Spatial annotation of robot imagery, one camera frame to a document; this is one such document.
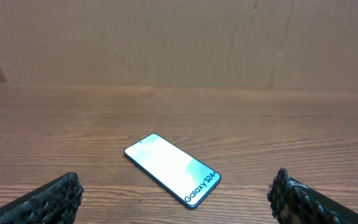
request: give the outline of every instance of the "brown cardboard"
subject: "brown cardboard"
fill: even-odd
[[[0,0],[10,82],[358,90],[358,1]]]

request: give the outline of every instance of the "phone frame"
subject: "phone frame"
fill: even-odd
[[[157,133],[152,133],[157,135],[158,137],[166,140],[165,138],[161,137],[159,134]],[[141,140],[135,142],[134,144],[130,145],[129,147],[137,144],[138,142],[141,142],[143,139],[149,137],[150,135],[142,138]],[[188,154],[189,156],[191,156],[193,159],[197,160],[198,162],[200,162],[202,165],[210,168],[209,166],[207,166],[206,164],[204,164],[203,162],[199,161],[198,159],[196,159],[195,157],[193,157],[192,155],[190,155],[189,153],[183,151],[182,149],[180,149],[178,146],[172,144],[170,141],[166,140],[167,142],[169,142],[171,145],[175,146],[177,149],[181,150],[182,152]],[[133,164],[135,164],[135,166],[137,166],[141,171],[143,171],[145,174],[147,174],[151,179],[153,179],[154,181],[156,181],[156,183],[159,184],[159,186],[161,186],[163,189],[165,189],[170,195],[172,195],[174,198],[176,198],[182,205],[184,205],[186,208],[190,209],[190,210],[194,210],[196,209],[203,201],[204,199],[216,188],[216,186],[218,186],[218,184],[221,183],[222,180],[222,175],[219,172],[216,172],[214,169],[210,168],[211,170],[213,170],[214,172],[216,172],[217,174],[219,174],[219,179],[218,181],[216,181],[216,183],[203,195],[203,197],[195,204],[195,205],[189,205],[187,204],[181,197],[179,197],[175,192],[173,192],[171,189],[169,189],[167,186],[165,186],[161,181],[159,181],[157,178],[155,178],[149,171],[147,171],[146,169],[144,169],[139,163],[137,163],[133,158],[131,158],[128,154],[126,154],[126,150],[129,148],[127,147],[126,149],[124,149],[124,156],[129,159]]]

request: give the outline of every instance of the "tabletop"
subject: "tabletop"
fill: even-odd
[[[222,175],[196,210],[124,157],[150,133]],[[281,167],[358,212],[358,91],[0,83],[0,206],[73,171],[76,223],[276,223]]]

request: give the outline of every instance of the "smartphone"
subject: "smartphone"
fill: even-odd
[[[221,175],[157,134],[128,147],[124,155],[186,208],[195,209]]]

